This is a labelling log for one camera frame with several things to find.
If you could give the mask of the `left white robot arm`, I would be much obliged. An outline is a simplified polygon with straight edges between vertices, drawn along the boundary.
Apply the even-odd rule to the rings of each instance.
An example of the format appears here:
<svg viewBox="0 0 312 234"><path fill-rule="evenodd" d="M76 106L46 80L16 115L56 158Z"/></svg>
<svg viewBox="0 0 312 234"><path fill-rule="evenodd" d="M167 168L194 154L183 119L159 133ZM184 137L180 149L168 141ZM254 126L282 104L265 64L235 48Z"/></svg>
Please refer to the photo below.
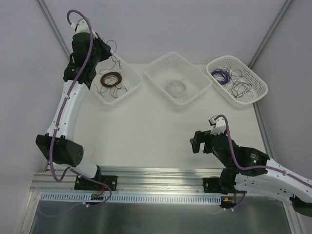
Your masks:
<svg viewBox="0 0 312 234"><path fill-rule="evenodd" d="M83 146L74 142L74 131L80 107L96 76L96 66L112 53L98 33L75 34L72 48L57 112L46 133L37 135L36 145L51 164L68 166L86 177L90 189L97 190L102 186L101 170L83 156Z"/></svg>

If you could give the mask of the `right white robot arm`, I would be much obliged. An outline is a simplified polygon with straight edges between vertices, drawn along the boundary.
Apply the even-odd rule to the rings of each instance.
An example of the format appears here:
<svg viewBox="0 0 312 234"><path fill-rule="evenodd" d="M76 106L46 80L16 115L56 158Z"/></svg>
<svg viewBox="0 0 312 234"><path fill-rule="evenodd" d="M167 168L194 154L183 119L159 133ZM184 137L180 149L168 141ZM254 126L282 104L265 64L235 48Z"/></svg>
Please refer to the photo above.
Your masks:
<svg viewBox="0 0 312 234"><path fill-rule="evenodd" d="M299 214L312 215L312 181L278 164L267 154L238 146L226 133L196 131L190 139L193 153L213 154L223 165L219 177L204 178L206 193L255 193L291 205Z"/></svg>

